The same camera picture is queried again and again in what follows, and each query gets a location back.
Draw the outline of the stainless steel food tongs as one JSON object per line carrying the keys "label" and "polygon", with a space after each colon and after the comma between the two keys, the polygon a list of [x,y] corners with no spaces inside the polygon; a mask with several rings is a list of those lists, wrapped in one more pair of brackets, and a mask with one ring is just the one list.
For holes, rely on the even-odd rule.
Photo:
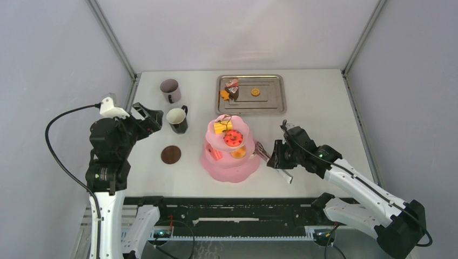
{"label": "stainless steel food tongs", "polygon": [[[271,155],[268,154],[263,145],[255,141],[255,150],[254,153],[258,156],[260,156],[265,162],[268,162],[269,159],[271,158]],[[287,170],[284,169],[274,169],[278,175],[280,175],[288,184],[291,184],[293,181],[293,175],[291,175]]]}

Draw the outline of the round golden bread bun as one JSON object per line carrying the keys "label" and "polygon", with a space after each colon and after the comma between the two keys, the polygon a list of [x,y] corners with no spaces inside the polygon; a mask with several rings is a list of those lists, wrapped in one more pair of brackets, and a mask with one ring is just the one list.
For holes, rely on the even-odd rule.
{"label": "round golden bread bun", "polygon": [[235,159],[242,159],[246,156],[246,147],[242,146],[239,149],[231,152],[230,155]]}

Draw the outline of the pink three-tier cake stand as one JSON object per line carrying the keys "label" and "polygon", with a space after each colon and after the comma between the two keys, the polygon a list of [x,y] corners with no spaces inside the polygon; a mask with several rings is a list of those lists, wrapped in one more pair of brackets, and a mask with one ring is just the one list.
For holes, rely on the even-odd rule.
{"label": "pink three-tier cake stand", "polygon": [[[239,147],[231,148],[226,146],[223,141],[225,134],[215,134],[213,124],[221,120],[230,120],[233,125],[233,130],[240,131],[244,135],[244,142]],[[222,152],[223,157],[220,160],[215,161],[212,158],[208,152],[210,146]],[[246,147],[246,156],[242,159],[233,158],[230,153],[242,146]],[[258,155],[250,159],[250,155],[254,153],[254,150],[255,143],[253,133],[242,118],[237,115],[220,115],[207,125],[201,164],[209,175],[217,181],[231,183],[243,182],[260,166],[260,158]]]}

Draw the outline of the yellow cake slice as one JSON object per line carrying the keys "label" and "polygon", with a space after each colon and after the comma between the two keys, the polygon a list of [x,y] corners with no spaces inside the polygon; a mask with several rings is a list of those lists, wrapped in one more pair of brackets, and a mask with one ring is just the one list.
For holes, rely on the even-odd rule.
{"label": "yellow cake slice", "polygon": [[213,124],[215,134],[223,134],[233,129],[232,122],[230,120],[216,121]]}

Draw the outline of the red layered cake slice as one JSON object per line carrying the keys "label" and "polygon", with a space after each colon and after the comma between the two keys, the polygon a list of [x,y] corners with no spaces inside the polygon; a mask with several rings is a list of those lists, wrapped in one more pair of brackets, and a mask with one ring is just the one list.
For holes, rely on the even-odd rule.
{"label": "red layered cake slice", "polygon": [[222,157],[223,157],[223,154],[221,151],[218,151],[216,149],[214,149],[212,146],[210,146],[208,148],[208,152],[210,153],[210,155],[212,156],[212,158],[215,160],[215,161],[218,161],[220,160]]}

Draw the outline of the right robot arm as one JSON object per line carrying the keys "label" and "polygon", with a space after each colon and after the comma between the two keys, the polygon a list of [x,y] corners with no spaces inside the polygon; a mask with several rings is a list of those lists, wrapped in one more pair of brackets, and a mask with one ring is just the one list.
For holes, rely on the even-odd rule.
{"label": "right robot arm", "polygon": [[433,239],[427,230],[424,206],[390,194],[369,181],[329,145],[317,146],[306,131],[284,121],[280,126],[283,140],[276,140],[267,166],[293,169],[302,166],[309,173],[341,188],[357,204],[323,193],[313,203],[312,217],[318,224],[329,221],[345,224],[375,239],[392,258],[406,258],[426,236],[429,247]]}

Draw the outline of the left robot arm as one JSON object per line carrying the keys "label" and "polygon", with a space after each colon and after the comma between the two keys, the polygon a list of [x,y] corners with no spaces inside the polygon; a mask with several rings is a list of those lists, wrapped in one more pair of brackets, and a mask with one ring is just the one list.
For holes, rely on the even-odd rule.
{"label": "left robot arm", "polygon": [[89,167],[85,174],[92,210],[90,258],[132,258],[123,253],[121,218],[131,165],[128,157],[137,141],[160,131],[163,111],[150,110],[141,103],[133,108],[137,119],[105,97],[96,105],[101,119],[90,127]]}

